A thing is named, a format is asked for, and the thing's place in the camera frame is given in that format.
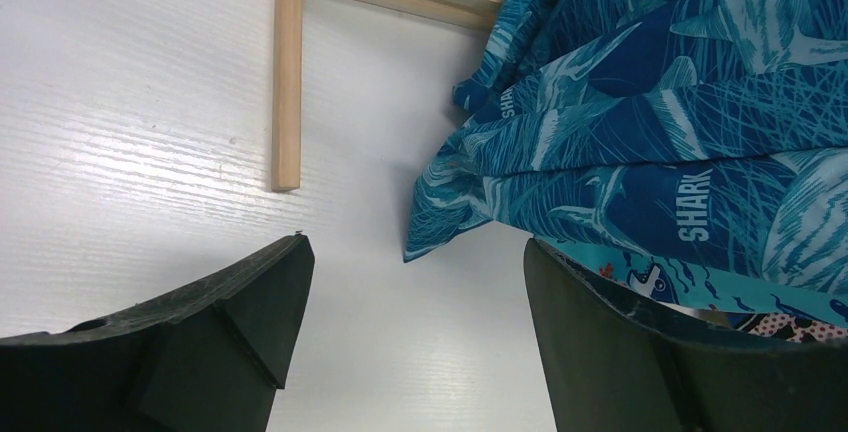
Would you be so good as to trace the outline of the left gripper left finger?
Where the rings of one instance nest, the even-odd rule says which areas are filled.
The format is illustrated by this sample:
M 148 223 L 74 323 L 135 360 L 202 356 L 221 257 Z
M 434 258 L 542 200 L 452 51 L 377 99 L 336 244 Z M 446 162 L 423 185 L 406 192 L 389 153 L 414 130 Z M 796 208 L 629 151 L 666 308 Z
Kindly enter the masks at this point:
M 263 431 L 313 277 L 302 234 L 62 333 L 1 342 L 5 431 Z

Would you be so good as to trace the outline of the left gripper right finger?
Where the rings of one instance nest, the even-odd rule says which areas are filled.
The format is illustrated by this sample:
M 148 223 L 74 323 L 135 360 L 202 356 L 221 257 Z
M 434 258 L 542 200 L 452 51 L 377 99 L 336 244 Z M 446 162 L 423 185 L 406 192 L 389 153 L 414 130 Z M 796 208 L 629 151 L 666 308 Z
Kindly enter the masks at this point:
M 529 240 L 523 269 L 561 431 L 843 431 L 847 343 L 733 330 Z

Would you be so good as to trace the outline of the comic print shorts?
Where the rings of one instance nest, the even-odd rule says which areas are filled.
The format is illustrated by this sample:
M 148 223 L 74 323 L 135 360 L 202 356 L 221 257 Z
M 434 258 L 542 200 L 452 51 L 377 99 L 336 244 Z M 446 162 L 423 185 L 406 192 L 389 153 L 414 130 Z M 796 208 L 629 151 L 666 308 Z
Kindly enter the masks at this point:
M 847 338 L 847 329 L 783 313 L 745 315 L 733 322 L 735 330 L 793 343 L 826 343 Z

